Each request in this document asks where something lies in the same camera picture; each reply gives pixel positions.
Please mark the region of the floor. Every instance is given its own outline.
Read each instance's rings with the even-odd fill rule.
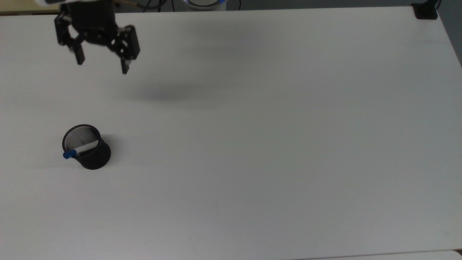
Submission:
[[[141,4],[148,2],[148,0],[137,1]],[[424,0],[241,0],[241,10],[409,6],[414,2],[422,3]],[[152,0],[150,6],[157,4],[158,0]],[[161,12],[173,12],[172,5],[176,12],[185,11],[181,0],[167,0],[162,6]],[[237,10],[238,8],[239,0],[228,0],[227,10]],[[116,12],[141,11],[142,9],[132,6],[116,7]],[[157,10],[148,10],[147,12],[157,12]],[[462,0],[442,0],[438,13],[462,65]]]

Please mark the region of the blue marker cap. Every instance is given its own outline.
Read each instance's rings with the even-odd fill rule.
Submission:
[[[63,153],[62,156],[64,156],[64,158],[66,159],[69,159],[69,158],[74,157],[76,154],[77,154],[76,150],[70,150],[70,151]]]

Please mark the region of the tabletop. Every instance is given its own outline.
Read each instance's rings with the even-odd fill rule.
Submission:
[[[462,247],[462,69],[411,7],[117,14],[141,53],[0,17],[0,258],[288,260]],[[64,134],[112,150],[86,170]]]

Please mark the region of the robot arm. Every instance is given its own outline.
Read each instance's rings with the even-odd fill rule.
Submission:
[[[127,73],[130,62],[138,57],[140,46],[135,27],[117,26],[110,0],[35,1],[42,6],[61,3],[61,12],[55,18],[58,43],[74,52],[79,65],[85,60],[81,45],[84,41],[106,46],[115,52],[121,59],[123,74]],[[69,33],[70,25],[79,33],[76,38]]]

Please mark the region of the pen holder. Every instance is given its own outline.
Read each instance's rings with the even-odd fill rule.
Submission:
[[[94,141],[98,141],[95,148],[81,152],[73,158],[84,168],[96,170],[106,165],[109,161],[109,158],[111,158],[111,149],[103,141],[98,129],[95,127],[88,124],[80,124],[72,127],[67,131],[62,140],[62,148],[64,152],[67,152]]]

